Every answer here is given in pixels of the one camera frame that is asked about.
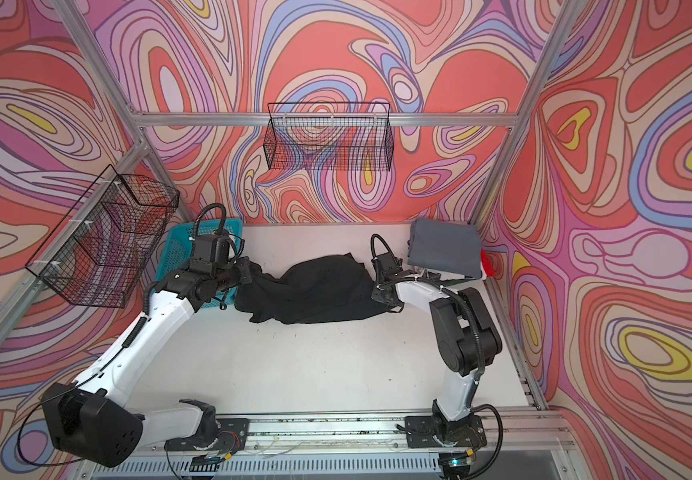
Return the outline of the black t shirt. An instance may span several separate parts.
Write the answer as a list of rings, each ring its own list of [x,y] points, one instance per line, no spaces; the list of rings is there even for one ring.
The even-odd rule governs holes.
[[[373,279],[348,254],[328,255],[290,267],[277,278],[250,265],[252,281],[237,288],[235,308],[253,323],[284,325],[365,320],[390,310],[372,298]]]

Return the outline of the teal plastic basket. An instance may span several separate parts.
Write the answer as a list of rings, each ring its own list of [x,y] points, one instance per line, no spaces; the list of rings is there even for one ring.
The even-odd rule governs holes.
[[[224,224],[224,229],[228,232],[235,247],[239,248],[242,242],[243,222],[239,218],[229,218]],[[180,267],[189,258],[192,233],[192,223],[176,225],[170,229],[157,268],[156,281],[162,280],[167,273]],[[220,308],[221,299],[225,301],[226,306],[232,305],[236,291],[237,289],[233,288],[227,294],[218,292],[217,297],[205,304],[204,308]]]

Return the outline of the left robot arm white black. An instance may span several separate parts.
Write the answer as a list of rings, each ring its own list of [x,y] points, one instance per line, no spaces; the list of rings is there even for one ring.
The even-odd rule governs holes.
[[[182,399],[176,406],[134,411],[130,396],[141,374],[168,340],[203,306],[222,308],[230,291],[250,281],[244,241],[225,228],[227,211],[215,202],[193,223],[189,257],[145,290],[142,310],[112,345],[68,384],[56,382],[35,410],[42,412],[52,447],[70,463],[123,463],[137,448],[171,443],[209,451],[221,429],[213,405]]]

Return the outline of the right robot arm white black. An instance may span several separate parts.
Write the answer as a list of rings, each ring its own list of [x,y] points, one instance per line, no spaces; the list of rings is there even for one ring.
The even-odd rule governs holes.
[[[408,416],[399,430],[411,448],[464,448],[487,445],[481,410],[473,405],[487,366],[502,352],[500,334],[475,288],[455,291],[403,268],[385,239],[370,238],[375,272],[372,299],[391,312],[412,306],[431,319],[435,344],[447,368],[443,386],[427,416]]]

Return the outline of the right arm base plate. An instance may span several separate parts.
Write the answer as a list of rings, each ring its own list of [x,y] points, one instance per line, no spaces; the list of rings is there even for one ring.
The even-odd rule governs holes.
[[[479,416],[448,421],[442,416],[406,416],[396,428],[403,433],[410,448],[463,448],[474,451],[488,444]]]

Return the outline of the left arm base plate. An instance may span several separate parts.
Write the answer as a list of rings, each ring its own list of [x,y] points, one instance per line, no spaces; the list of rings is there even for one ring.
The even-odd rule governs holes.
[[[248,418],[213,418],[189,437],[167,440],[164,449],[168,452],[235,453],[244,449],[249,426]]]

